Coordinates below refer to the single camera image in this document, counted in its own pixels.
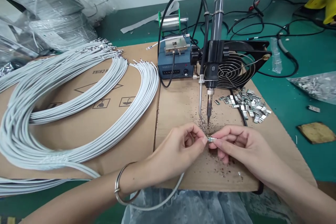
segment umbrella symbol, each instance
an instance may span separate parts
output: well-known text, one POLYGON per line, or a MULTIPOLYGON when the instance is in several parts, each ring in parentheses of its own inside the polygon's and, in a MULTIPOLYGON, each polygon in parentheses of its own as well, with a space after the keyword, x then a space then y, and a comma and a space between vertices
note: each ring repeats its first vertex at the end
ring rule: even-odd
POLYGON ((130 101, 131 98, 128 98, 126 102, 124 102, 123 104, 125 105, 130 105, 132 102, 130 101))
POLYGON ((101 101, 101 103, 99 103, 99 104, 97 105, 97 107, 104 107, 104 103, 103 103, 103 101, 101 101))

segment yellow object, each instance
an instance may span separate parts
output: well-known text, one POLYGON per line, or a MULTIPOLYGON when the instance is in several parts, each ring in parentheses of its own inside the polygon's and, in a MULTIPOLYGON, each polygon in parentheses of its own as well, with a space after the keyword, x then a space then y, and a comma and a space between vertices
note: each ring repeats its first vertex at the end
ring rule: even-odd
POLYGON ((305 6, 307 9, 325 8, 325 20, 323 23, 330 24, 336 21, 336 0, 309 0, 305 6))
POLYGON ((7 218, 7 224, 15 224, 15 218, 14 217, 8 217, 7 218))

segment brass screw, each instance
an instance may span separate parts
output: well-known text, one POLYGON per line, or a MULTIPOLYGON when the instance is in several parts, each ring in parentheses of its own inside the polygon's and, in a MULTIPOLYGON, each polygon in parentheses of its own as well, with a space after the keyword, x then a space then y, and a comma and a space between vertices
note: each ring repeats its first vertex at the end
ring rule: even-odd
POLYGON ((270 57, 271 57, 270 54, 265 54, 265 55, 262 57, 262 59, 263 59, 263 60, 268 60, 270 57))

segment left hand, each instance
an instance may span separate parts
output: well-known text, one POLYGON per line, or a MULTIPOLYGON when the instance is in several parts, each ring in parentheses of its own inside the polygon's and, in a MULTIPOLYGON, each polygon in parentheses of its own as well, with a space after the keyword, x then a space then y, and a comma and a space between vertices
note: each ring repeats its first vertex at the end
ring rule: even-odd
POLYGON ((194 123, 173 128, 166 139, 146 161, 154 183, 176 177, 191 166, 208 142, 203 131, 194 123))

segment hand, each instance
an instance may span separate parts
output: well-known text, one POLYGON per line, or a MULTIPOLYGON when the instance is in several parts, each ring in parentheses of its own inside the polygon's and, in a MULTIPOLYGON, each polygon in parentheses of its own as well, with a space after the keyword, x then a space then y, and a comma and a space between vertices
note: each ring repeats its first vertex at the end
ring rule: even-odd
POLYGON ((229 156, 232 156, 266 185, 277 182, 281 176, 286 176, 288 167, 258 131, 244 126, 225 125, 212 137, 217 140, 210 143, 209 148, 218 148, 218 157, 224 164, 228 164, 229 156))
POLYGON ((194 123, 173 128, 166 139, 147 158, 154 184, 161 183, 183 172, 203 152, 208 142, 202 130, 194 123))

